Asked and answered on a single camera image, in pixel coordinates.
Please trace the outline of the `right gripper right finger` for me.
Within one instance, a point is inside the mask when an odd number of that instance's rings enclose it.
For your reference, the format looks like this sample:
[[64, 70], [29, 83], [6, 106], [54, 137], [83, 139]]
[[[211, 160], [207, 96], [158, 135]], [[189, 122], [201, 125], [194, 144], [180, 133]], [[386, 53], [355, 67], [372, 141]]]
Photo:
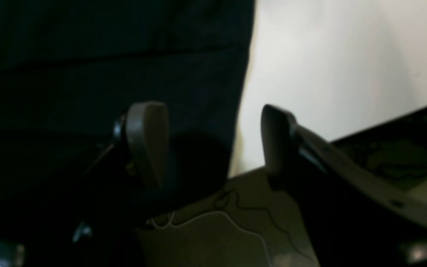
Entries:
[[261, 134], [270, 185], [297, 201], [308, 229], [364, 227], [378, 220], [427, 232], [427, 204], [357, 166], [289, 111], [265, 105]]

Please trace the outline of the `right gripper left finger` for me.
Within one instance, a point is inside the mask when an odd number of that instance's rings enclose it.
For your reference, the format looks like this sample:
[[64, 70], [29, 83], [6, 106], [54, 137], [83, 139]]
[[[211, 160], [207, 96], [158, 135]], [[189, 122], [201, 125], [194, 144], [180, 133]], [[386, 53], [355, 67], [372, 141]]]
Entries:
[[163, 186], [169, 144], [169, 112], [163, 102], [133, 103], [115, 121], [113, 140], [127, 176], [142, 186]]

